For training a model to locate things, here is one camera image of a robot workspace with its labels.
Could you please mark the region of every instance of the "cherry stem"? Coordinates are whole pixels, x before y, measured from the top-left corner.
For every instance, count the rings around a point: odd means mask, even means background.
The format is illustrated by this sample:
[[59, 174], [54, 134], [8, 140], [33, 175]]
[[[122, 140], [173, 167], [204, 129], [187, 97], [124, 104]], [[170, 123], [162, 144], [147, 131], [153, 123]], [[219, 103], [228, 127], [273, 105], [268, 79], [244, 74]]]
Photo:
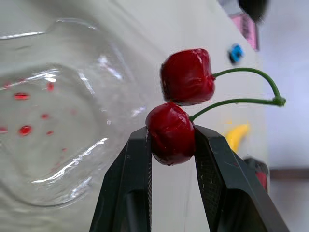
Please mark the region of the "cherry stem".
[[198, 116], [202, 115], [203, 113], [221, 106], [221, 105], [227, 105], [227, 104], [232, 104], [232, 103], [255, 103], [255, 104], [263, 104], [263, 105], [276, 105], [276, 106], [284, 106], [286, 100], [285, 98], [280, 96], [279, 90], [275, 84], [275, 82], [273, 81], [273, 79], [270, 78], [270, 76], [268, 76], [266, 73], [257, 70], [257, 69], [252, 69], [252, 68], [235, 68], [235, 69], [229, 69], [229, 70], [225, 70], [223, 72], [219, 72], [219, 73], [215, 73], [213, 74], [213, 76], [216, 78], [218, 76], [227, 74], [227, 73], [233, 73], [233, 72], [252, 72], [252, 73], [257, 73], [259, 75], [261, 75], [263, 78], [265, 78], [268, 83], [270, 84], [275, 97], [272, 100], [263, 100], [263, 99], [254, 99], [254, 98], [239, 98], [239, 99], [230, 99], [230, 100], [225, 100], [225, 101], [220, 101], [217, 102], [213, 105], [210, 105], [208, 107], [206, 107], [205, 109], [197, 112], [195, 115], [190, 116], [190, 120], [191, 122], [193, 122]]
[[263, 100], [263, 99], [255, 99], [255, 98], [238, 98], [238, 99], [230, 99], [225, 101], [217, 102], [213, 105], [206, 107], [205, 109], [197, 112], [195, 115], [190, 116], [190, 121], [193, 122], [198, 116], [202, 115], [203, 113], [216, 108], [221, 105], [227, 105], [232, 103], [255, 103], [255, 104], [263, 104], [263, 105], [277, 105], [277, 106], [284, 106], [285, 98], [283, 97], [275, 97], [273, 100]]
[[268, 81], [268, 83], [270, 84], [272, 91], [275, 94], [275, 97], [280, 97], [280, 93], [279, 90], [275, 84], [275, 82], [273, 81], [273, 79], [271, 79], [270, 76], [268, 76], [265, 72], [262, 72], [260, 70], [257, 69], [252, 69], [252, 68], [235, 68], [235, 69], [228, 69], [222, 72], [218, 72], [213, 74], [213, 76], [216, 78], [218, 76], [227, 74], [227, 73], [234, 73], [234, 72], [251, 72], [251, 73], [256, 73], [259, 74], [260, 76], [262, 76], [264, 79], [266, 79]]

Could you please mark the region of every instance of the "white wall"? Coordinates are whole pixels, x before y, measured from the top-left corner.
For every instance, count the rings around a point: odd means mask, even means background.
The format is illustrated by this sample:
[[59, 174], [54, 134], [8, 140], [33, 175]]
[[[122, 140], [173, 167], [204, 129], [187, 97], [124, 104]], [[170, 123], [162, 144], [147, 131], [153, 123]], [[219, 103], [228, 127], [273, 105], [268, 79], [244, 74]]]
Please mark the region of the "white wall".
[[308, 9], [307, 0], [272, 0], [259, 27], [264, 70], [287, 99], [266, 111], [270, 166], [309, 166]]

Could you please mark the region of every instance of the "black object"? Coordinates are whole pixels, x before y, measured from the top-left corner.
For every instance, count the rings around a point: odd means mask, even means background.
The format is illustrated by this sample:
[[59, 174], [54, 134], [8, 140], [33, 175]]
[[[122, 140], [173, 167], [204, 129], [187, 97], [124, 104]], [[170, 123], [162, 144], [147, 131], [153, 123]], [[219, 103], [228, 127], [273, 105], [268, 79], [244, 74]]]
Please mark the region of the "black object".
[[255, 23], [263, 18], [268, 6], [268, 0], [238, 0], [238, 3]]
[[[287, 232], [254, 170], [217, 132], [196, 126], [197, 179], [211, 232]], [[107, 171], [91, 232], [151, 231], [151, 150], [147, 129], [131, 134]]]

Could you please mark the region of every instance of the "pink object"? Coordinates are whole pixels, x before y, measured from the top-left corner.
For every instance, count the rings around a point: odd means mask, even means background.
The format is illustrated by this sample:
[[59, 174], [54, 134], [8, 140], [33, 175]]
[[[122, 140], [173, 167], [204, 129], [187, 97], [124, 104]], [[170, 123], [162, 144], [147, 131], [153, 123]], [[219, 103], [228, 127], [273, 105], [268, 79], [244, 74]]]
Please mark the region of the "pink object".
[[238, 30], [241, 32], [243, 37], [248, 41], [253, 50], [258, 50], [257, 41], [257, 28], [253, 20], [246, 14], [239, 14], [231, 16], [231, 20], [234, 22]]

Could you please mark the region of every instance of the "white surface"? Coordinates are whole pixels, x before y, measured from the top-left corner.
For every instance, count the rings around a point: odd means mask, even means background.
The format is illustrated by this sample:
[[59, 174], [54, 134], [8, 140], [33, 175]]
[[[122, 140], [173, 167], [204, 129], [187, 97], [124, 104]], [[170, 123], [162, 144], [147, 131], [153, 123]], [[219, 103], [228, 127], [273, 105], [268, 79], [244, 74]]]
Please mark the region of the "white surface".
[[267, 145], [270, 166], [309, 165], [309, 2], [274, 0], [260, 26], [265, 70], [286, 96], [278, 112], [267, 109]]
[[[6, 1], [1, 8], [5, 17], [15, 17], [8, 26], [0, 22], [1, 34], [14, 32], [15, 25], [24, 30], [45, 29], [54, 18], [79, 17], [100, 25], [123, 41], [119, 50], [147, 94], [151, 109], [163, 103], [159, 84], [159, 67], [164, 59], [178, 50], [203, 47], [211, 56], [213, 72], [232, 68], [227, 50], [239, 43], [245, 51], [241, 66], [258, 68], [258, 59], [215, 0], [74, 0], [74, 1]], [[229, 74], [216, 81], [211, 102], [186, 107], [189, 114], [210, 103], [236, 97], [263, 97], [263, 79], [249, 73]], [[196, 124], [224, 133], [228, 128], [249, 122], [252, 133], [247, 140], [248, 153], [267, 161], [264, 107], [228, 105], [214, 109], [196, 120]], [[194, 159], [166, 167], [153, 161], [153, 232], [204, 232], [208, 225], [200, 198]], [[95, 178], [84, 199], [61, 209], [30, 209], [14, 203], [5, 195], [0, 199], [1, 231], [88, 231], [98, 198], [102, 176]]]

